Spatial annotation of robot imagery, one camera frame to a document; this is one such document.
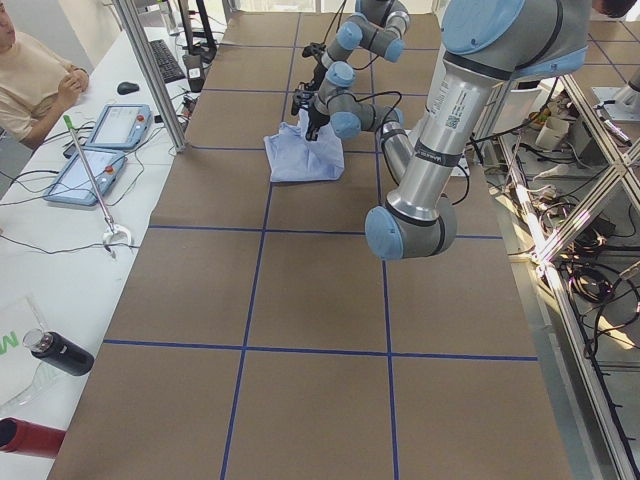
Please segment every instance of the metal rod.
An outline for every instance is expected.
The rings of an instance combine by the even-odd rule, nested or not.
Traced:
[[[69,129],[69,133],[71,134],[71,139],[73,140],[73,144],[76,147],[76,151],[78,152],[78,157],[80,157],[80,161],[84,166],[84,169],[87,171],[87,176],[89,177],[89,182],[91,182],[91,186],[93,187],[93,192],[98,199],[98,203],[100,204],[100,208],[102,209],[102,213],[104,213],[104,220],[109,225],[109,228],[113,230],[113,217],[111,213],[109,213],[109,209],[107,208],[107,204],[104,203],[104,199],[102,198],[102,193],[100,193],[100,187],[98,187],[98,182],[96,182],[95,177],[93,176],[93,172],[91,171],[91,165],[89,164],[89,160],[87,160],[87,156],[82,150],[82,145],[80,145],[80,141],[78,140],[78,134],[76,133],[76,129],[73,128],[73,124],[71,123],[71,119],[68,115],[64,116],[64,122],[67,124],[67,128]]]
[[[132,0],[113,0],[113,6],[122,20],[124,30],[127,32],[133,53],[138,59],[144,78],[147,80],[151,95],[160,111],[162,120],[173,141],[176,152],[181,152],[186,147],[186,140],[182,125],[171,103],[162,74],[158,68],[149,40],[138,18],[138,12]]]
[[[607,398],[602,390],[595,370],[591,365],[591,361],[584,357],[583,350],[580,347],[584,342],[581,336],[579,323],[575,317],[573,309],[571,308],[571,303],[567,297],[562,279],[554,265],[546,260],[549,257],[545,256],[544,249],[549,247],[549,241],[544,240],[544,232],[542,231],[542,227],[534,213],[529,193],[526,188],[524,188],[522,182],[522,172],[520,172],[513,161],[513,153],[511,152],[507,142],[503,138],[500,138],[499,144],[502,154],[509,163],[509,174],[516,186],[518,200],[520,201],[523,210],[526,212],[525,221],[529,227],[531,237],[534,240],[534,249],[536,252],[534,256],[541,261],[539,264],[539,271],[545,275],[549,288],[558,303],[558,307],[561,312],[560,317],[562,319],[562,325],[569,339],[569,344],[571,345],[571,353],[573,354],[578,371],[580,372],[582,383],[587,390],[588,399],[596,415],[600,431],[606,440],[609,455],[613,461],[618,478],[621,480],[634,480],[636,477],[633,466],[626,454],[622,439],[620,438],[613,416],[609,410]],[[613,170],[608,172],[608,174],[610,177],[615,178]]]

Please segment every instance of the person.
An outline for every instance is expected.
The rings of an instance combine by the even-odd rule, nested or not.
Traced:
[[[0,0],[0,127],[36,149],[89,86],[89,75],[16,32]]]
[[[593,0],[591,6],[596,12],[607,17],[622,18],[629,13],[635,3],[636,0]]]

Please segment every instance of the blue joint cap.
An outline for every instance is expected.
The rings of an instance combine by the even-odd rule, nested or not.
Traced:
[[[356,80],[356,72],[346,62],[334,62],[329,67],[325,78],[336,87],[348,88]]]
[[[404,245],[400,227],[393,215],[384,207],[369,211],[364,222],[367,244],[371,251],[382,260],[400,260]]]
[[[395,63],[402,55],[402,52],[404,52],[404,41],[401,38],[396,38],[387,47],[387,51],[384,52],[384,58]]]
[[[345,22],[336,34],[336,40],[345,50],[355,50],[362,41],[362,29],[353,22]]]
[[[399,108],[394,108],[393,111],[396,112],[396,115],[398,115],[398,123],[400,125],[404,125],[404,113],[402,113],[402,110],[400,110]]]
[[[331,126],[336,136],[342,140],[357,137],[362,131],[360,118],[351,112],[336,112],[331,115]]]

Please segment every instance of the water bottle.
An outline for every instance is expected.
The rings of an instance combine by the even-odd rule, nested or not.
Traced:
[[[79,377],[93,366],[93,355],[56,332],[29,330],[22,340],[31,355],[71,375]]]

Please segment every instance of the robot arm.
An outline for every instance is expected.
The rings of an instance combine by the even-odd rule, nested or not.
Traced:
[[[338,120],[340,117],[346,120],[342,130],[340,127],[336,130],[341,138],[351,138],[361,130],[375,131],[382,118],[395,119],[388,116],[390,109],[378,111],[377,107],[365,107],[355,101],[353,94],[346,90],[355,80],[355,74],[346,62],[358,46],[388,61],[398,61],[404,50],[402,37],[410,25],[409,15],[404,5],[396,0],[365,0],[364,3],[358,0],[356,11],[340,27],[328,47],[312,43],[303,51],[303,57],[313,56],[318,63],[313,79],[296,89],[291,114],[297,115],[300,108],[308,110],[306,138],[309,141],[317,139],[319,129],[329,123],[331,113],[337,115],[335,119],[332,117],[334,127],[343,125]]]
[[[443,190],[491,90],[577,70],[590,10],[590,0],[452,0],[443,20],[446,74],[415,147],[397,125],[383,128],[383,152],[400,184],[367,215],[376,255],[429,256],[451,245],[456,221]]]
[[[436,98],[430,98],[430,111],[414,129],[415,145],[399,112],[355,101],[348,90],[353,70],[345,63],[358,45],[396,61],[409,26],[406,9],[394,0],[356,5],[361,13],[317,56],[314,80],[304,84],[311,89],[304,97],[307,139],[329,122],[341,138],[380,130],[382,151],[399,185],[384,207],[367,215],[367,242],[384,260],[436,255],[451,245],[457,228],[444,188],[492,89],[519,78],[577,70],[586,56],[591,0],[452,0],[442,24],[446,73],[439,88],[432,88]]]

